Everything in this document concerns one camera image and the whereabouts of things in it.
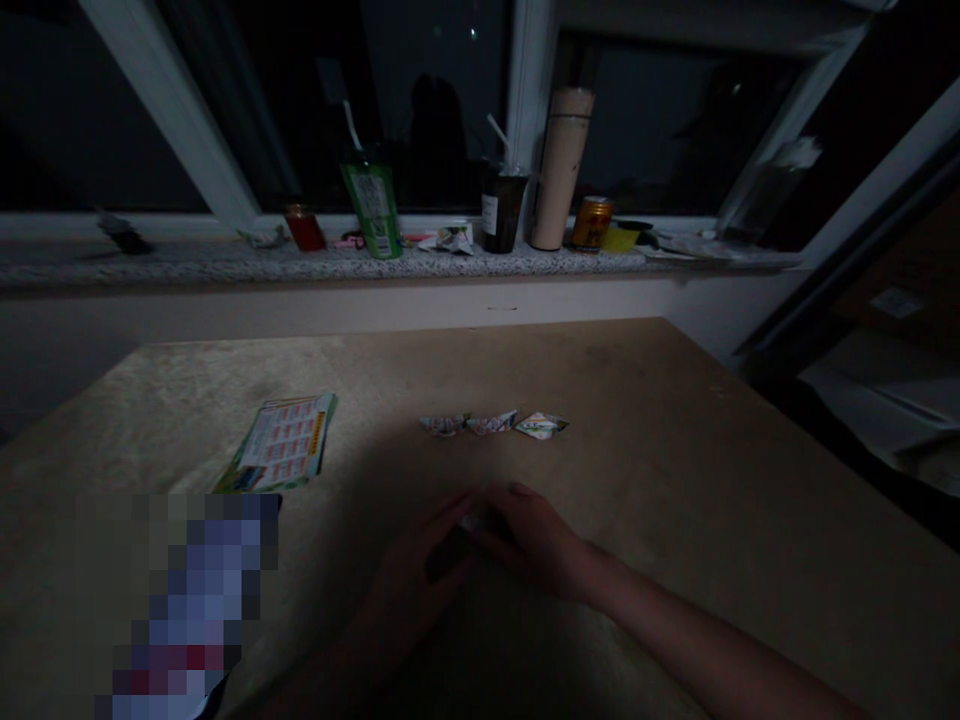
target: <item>hand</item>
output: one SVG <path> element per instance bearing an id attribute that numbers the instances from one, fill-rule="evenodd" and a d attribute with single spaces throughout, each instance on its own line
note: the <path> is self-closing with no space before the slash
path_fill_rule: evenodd
<path id="1" fill-rule="evenodd" d="M 516 544 L 480 530 L 473 541 L 510 570 L 564 600 L 591 603 L 608 557 L 578 536 L 547 499 L 525 485 L 491 485 L 486 501 L 503 515 Z"/>
<path id="2" fill-rule="evenodd" d="M 471 556 L 434 584 L 427 580 L 427 556 L 470 510 L 476 492 L 464 490 L 421 515 L 387 550 L 363 605 L 340 643 L 368 683 L 386 679 L 413 652 L 453 602 L 476 564 Z"/>

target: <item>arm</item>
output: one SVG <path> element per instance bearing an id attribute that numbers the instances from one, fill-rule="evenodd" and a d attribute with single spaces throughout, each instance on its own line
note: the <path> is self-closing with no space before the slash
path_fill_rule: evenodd
<path id="1" fill-rule="evenodd" d="M 469 557 L 431 584 L 425 564 L 474 499 L 471 490 L 458 493 L 418 518 L 387 550 L 343 635 L 306 658 L 269 698 L 232 718 L 341 717 L 368 698 L 433 627 L 472 571 L 475 558 Z"/>
<path id="2" fill-rule="evenodd" d="M 475 542 L 557 596 L 607 615 L 718 720 L 860 718 L 865 713 L 798 665 L 580 539 L 547 500 L 514 484 L 487 494 L 516 543 Z"/>

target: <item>window sill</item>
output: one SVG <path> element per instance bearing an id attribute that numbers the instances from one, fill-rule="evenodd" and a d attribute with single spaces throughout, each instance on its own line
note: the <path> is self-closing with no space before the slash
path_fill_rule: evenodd
<path id="1" fill-rule="evenodd" d="M 70 287 L 233 285 L 337 280 L 516 277 L 661 273 L 778 272 L 797 256 L 764 260 L 653 260 L 634 251 L 582 255 L 562 249 L 540 252 L 518 242 L 513 253 L 476 248 L 473 257 L 405 250 L 395 260 L 375 260 L 365 250 L 301 253 L 293 243 L 253 250 L 242 241 L 154 243 L 150 255 L 127 256 L 108 242 L 4 242 L 0 290 Z"/>

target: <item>straw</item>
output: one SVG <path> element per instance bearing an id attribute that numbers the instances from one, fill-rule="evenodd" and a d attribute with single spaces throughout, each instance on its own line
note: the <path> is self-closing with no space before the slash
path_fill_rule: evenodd
<path id="1" fill-rule="evenodd" d="M 360 144 L 360 138 L 357 137 L 357 129 L 353 126 L 353 113 L 350 112 L 350 101 L 343 101 L 343 110 L 347 113 L 347 127 L 350 128 L 350 137 L 353 138 L 353 145 L 357 152 L 363 152 L 363 146 Z"/>
<path id="2" fill-rule="evenodd" d="M 493 128 L 493 131 L 497 134 L 500 140 L 503 142 L 504 154 L 510 154 L 510 141 L 507 140 L 507 136 L 503 134 L 503 130 L 500 129 L 500 126 L 497 125 L 497 121 L 493 119 L 493 113 L 487 113 L 487 122 L 490 123 L 490 127 Z"/>

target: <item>orange can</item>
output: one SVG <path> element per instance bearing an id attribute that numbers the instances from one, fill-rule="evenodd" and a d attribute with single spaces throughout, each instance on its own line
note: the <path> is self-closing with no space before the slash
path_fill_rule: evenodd
<path id="1" fill-rule="evenodd" d="M 580 205 L 577 222 L 573 226 L 570 247 L 577 252 L 598 253 L 603 236 L 607 234 L 613 217 L 613 200 L 588 195 Z"/>

